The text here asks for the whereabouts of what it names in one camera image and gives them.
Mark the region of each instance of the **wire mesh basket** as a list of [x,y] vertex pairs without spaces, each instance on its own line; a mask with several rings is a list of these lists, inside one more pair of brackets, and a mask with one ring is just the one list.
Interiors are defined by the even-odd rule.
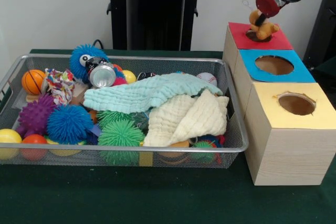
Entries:
[[[18,127],[19,112],[27,104],[26,92],[21,85],[23,74],[28,70],[45,68],[64,71],[69,68],[69,57],[70,55],[30,54],[15,61],[0,83],[0,129]],[[109,59],[135,75],[148,71],[156,74],[177,71],[193,75],[212,73],[217,78],[218,87],[230,98],[224,146],[177,148],[0,143],[0,164],[229,168],[237,154],[246,150],[248,138],[236,91],[229,68],[221,60],[118,56]],[[30,153],[32,158],[26,159],[25,153]],[[34,158],[41,154],[43,158]],[[118,162],[107,163],[102,158],[106,154],[115,156]]]

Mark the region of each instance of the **green table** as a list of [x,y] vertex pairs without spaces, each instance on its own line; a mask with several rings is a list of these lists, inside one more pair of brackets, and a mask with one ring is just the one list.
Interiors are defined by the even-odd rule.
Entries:
[[[69,50],[33,50],[68,54]],[[221,58],[220,52],[115,55]],[[255,187],[244,154],[229,169],[0,166],[8,223],[336,223],[336,159],[321,186]]]

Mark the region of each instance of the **circular hole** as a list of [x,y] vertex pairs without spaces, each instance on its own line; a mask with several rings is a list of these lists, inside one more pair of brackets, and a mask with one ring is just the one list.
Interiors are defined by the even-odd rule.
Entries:
[[272,73],[276,76],[289,74],[294,70],[293,64],[280,56],[261,56],[256,59],[255,62],[259,69],[268,73]]
[[309,115],[316,107],[316,103],[304,94],[287,93],[278,100],[281,107],[295,115]]
[[272,35],[267,37],[264,40],[258,39],[257,33],[253,30],[249,30],[246,32],[246,37],[254,42],[270,42],[272,40]]

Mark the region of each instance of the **white wall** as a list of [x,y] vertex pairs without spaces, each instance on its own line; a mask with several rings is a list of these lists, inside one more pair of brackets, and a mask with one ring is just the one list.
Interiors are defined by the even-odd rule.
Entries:
[[[251,5],[255,0],[248,0]],[[100,38],[111,48],[110,0],[0,0],[0,78],[32,48],[71,49]],[[303,56],[321,0],[285,7],[272,21],[281,25]],[[198,0],[192,50],[223,50],[228,21],[248,22],[242,0]]]

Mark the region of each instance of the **blue fuzzy toy with eyes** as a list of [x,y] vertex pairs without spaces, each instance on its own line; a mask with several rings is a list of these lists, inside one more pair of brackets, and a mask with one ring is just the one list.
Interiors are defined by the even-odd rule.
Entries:
[[80,45],[72,51],[70,57],[70,71],[75,76],[76,81],[89,83],[88,74],[85,69],[85,63],[87,60],[93,57],[101,57],[107,61],[109,60],[102,50],[90,44]]

